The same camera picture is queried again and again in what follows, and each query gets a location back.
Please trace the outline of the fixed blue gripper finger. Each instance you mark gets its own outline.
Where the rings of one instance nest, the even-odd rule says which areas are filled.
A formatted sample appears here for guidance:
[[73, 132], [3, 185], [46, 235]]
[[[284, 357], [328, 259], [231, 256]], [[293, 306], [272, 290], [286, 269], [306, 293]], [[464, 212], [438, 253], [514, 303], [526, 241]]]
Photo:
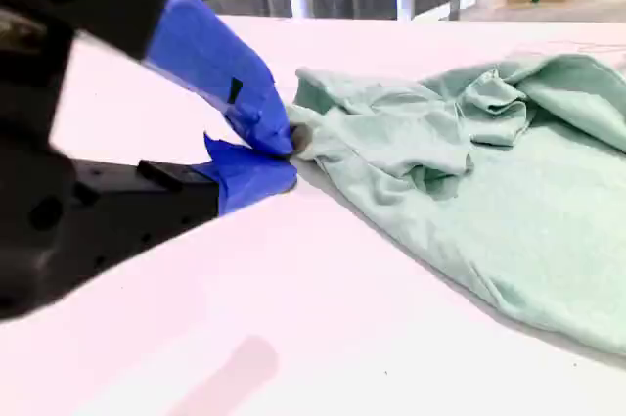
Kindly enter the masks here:
[[199, 164], [76, 162], [75, 283], [296, 184], [296, 169], [285, 158], [211, 138], [204, 144], [210, 159]]

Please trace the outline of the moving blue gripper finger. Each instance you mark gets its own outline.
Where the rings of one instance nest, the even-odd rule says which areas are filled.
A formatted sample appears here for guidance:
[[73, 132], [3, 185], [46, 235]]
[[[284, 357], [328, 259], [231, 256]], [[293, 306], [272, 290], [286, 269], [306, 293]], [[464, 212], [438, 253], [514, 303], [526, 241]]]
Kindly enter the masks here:
[[252, 148], [293, 149], [271, 71], [202, 0], [44, 0], [46, 9], [201, 95]]

